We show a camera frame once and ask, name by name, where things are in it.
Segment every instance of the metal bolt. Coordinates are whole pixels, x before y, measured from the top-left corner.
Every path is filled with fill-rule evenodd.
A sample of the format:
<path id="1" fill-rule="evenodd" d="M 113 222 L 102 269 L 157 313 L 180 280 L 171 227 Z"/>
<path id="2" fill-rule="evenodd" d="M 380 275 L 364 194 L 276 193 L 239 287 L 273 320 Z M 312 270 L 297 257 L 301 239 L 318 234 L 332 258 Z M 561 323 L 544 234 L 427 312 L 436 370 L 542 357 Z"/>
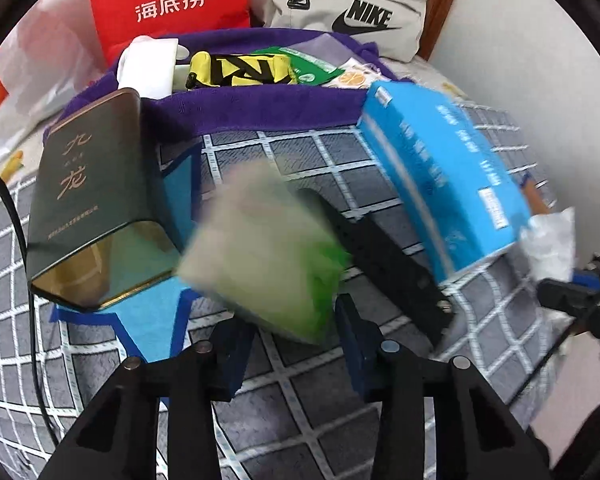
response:
<path id="1" fill-rule="evenodd" d="M 451 314 L 451 303 L 447 300 L 440 300 L 438 303 L 438 308 L 442 309 L 442 312 L 445 314 Z"/>
<path id="2" fill-rule="evenodd" d="M 193 345 L 196 354 L 208 354 L 214 349 L 214 345 L 208 339 L 203 339 L 202 341 L 198 341 Z"/>
<path id="3" fill-rule="evenodd" d="M 462 355 L 454 357 L 452 362 L 456 368 L 460 368 L 461 370 L 467 370 L 471 366 L 471 361 Z"/>
<path id="4" fill-rule="evenodd" d="M 380 348 L 383 352 L 388 354 L 395 354 L 400 351 L 400 343 L 395 342 L 393 339 L 385 339 L 382 341 Z"/>
<path id="5" fill-rule="evenodd" d="M 135 370 L 141 364 L 142 359 L 139 357 L 127 357 L 124 361 L 122 361 L 122 365 L 126 370 Z"/>

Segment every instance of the dark green box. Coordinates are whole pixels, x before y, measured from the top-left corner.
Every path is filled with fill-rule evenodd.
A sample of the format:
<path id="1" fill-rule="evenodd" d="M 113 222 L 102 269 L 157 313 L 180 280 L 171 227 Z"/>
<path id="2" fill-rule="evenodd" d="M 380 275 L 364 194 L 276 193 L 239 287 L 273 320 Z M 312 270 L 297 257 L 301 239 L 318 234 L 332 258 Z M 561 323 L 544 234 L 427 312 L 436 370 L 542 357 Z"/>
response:
<path id="1" fill-rule="evenodd" d="M 29 217 L 33 293 L 98 310 L 168 278 L 182 240 L 135 90 L 117 90 L 50 131 Z"/>

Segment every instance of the checkered bedsheet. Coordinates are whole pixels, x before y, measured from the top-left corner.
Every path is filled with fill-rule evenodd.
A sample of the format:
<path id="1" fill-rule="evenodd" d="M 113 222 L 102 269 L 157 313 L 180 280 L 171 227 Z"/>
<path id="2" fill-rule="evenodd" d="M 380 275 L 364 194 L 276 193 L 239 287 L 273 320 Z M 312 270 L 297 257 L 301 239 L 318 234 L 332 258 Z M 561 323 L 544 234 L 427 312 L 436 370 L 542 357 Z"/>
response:
<path id="1" fill-rule="evenodd" d="M 555 199 L 519 129 L 508 116 L 474 104 L 462 105 L 520 180 L 529 171 L 549 205 Z M 355 127 L 287 132 L 225 132 L 204 137 L 203 198 L 232 164 L 268 158 L 290 185 L 318 190 L 348 218 L 371 214 L 407 254 L 427 263 L 423 247 L 395 190 Z M 34 176 L 11 193 L 24 223 L 29 219 Z M 507 399 L 552 342 L 528 282 L 522 259 L 508 254 L 448 286 L 457 316 L 436 358 L 469 357 Z M 373 288 L 359 270 L 346 272 L 349 292 L 363 317 L 413 349 L 431 348 L 409 319 Z M 48 412 L 64 434 L 126 352 L 106 326 L 49 323 L 52 305 L 36 299 L 40 376 Z M 26 279 L 13 229 L 0 204 L 0 461 L 14 479 L 36 478 L 53 446 L 46 434 L 32 384 Z M 231 314 L 220 304 L 192 304 L 185 348 L 207 337 Z M 553 384 L 549 366 L 516 406 L 526 425 Z M 426 402 L 426 477 L 434 478 L 435 434 L 432 402 Z M 353 392 L 342 349 L 332 335 L 324 348 L 306 346 L 260 330 L 246 377 L 235 399 L 214 406 L 222 476 L 226 480 L 273 478 L 363 480 L 368 478 L 379 425 L 378 405 L 364 405 Z M 156 473 L 168 478 L 168 411 L 160 407 Z"/>

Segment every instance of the nike swoosh logo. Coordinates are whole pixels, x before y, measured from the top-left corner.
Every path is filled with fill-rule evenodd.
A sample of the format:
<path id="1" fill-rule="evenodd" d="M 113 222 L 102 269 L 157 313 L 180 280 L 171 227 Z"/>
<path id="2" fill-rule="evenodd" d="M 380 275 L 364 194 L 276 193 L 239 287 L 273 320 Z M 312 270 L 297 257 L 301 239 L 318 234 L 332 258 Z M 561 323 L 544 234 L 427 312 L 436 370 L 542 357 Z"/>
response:
<path id="1" fill-rule="evenodd" d="M 334 22 L 333 25 L 331 25 L 331 30 L 333 30 L 334 32 L 340 32 L 342 34 L 349 34 L 350 36 L 353 36 L 355 34 L 364 34 L 365 32 L 379 32 L 380 30 L 393 30 L 394 28 L 400 28 L 400 27 L 387 27 L 386 25 L 362 25 L 362 26 L 353 26 L 353 25 L 347 25 L 347 23 L 345 23 L 344 21 L 344 15 L 347 13 L 347 11 L 345 10 L 340 16 L 338 16 Z"/>

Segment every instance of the purple fabric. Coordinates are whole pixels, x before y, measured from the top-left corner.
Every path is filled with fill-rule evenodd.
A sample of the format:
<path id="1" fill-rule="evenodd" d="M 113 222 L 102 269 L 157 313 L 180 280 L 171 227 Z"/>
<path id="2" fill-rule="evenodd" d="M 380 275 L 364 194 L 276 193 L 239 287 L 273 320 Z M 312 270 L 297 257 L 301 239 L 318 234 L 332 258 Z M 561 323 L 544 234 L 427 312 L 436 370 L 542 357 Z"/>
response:
<path id="1" fill-rule="evenodd" d="M 248 54 L 268 46 L 289 46 L 323 34 L 292 28 L 236 28 L 177 36 L 194 54 Z M 379 60 L 375 43 L 360 44 L 344 34 L 333 36 L 366 62 L 391 78 L 396 76 Z M 96 83 L 66 106 L 62 118 L 118 88 L 117 62 Z M 177 142 L 227 130 L 303 131 L 355 124 L 365 90 L 305 85 L 262 85 L 198 89 L 160 100 L 143 100 L 144 119 L 160 142 Z"/>

